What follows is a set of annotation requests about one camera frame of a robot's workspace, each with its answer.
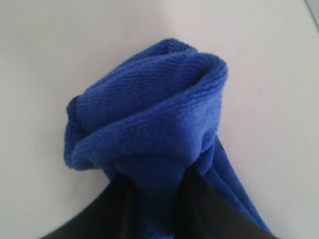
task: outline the blue microfiber cloth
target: blue microfiber cloth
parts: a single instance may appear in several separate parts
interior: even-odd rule
[[[131,57],[68,105],[64,159],[133,179],[141,238],[172,238],[183,175],[196,167],[220,197],[268,231],[216,136],[227,66],[175,39]]]

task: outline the blue towel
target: blue towel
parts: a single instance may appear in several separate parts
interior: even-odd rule
[[[69,103],[64,159],[133,179],[141,238],[173,238],[177,190],[196,167],[241,214],[268,231],[216,135],[226,63],[175,39],[134,55]]]

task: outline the white background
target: white background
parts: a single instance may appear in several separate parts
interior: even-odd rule
[[[0,238],[85,208],[102,172],[62,158],[68,101],[166,37],[229,64],[220,137],[271,230],[319,235],[319,34],[302,0],[1,0]]]

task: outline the white table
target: white table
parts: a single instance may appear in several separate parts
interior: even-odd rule
[[[302,0],[0,1],[0,238],[42,236],[104,189],[63,163],[65,106],[171,36],[228,62],[220,137],[273,233],[318,238],[319,34]]]

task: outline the twisted blue fabric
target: twisted blue fabric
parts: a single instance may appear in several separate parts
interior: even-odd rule
[[[183,174],[196,167],[232,207],[268,230],[216,136],[227,66],[175,39],[131,57],[68,105],[66,164],[135,182],[141,238],[172,238]]]

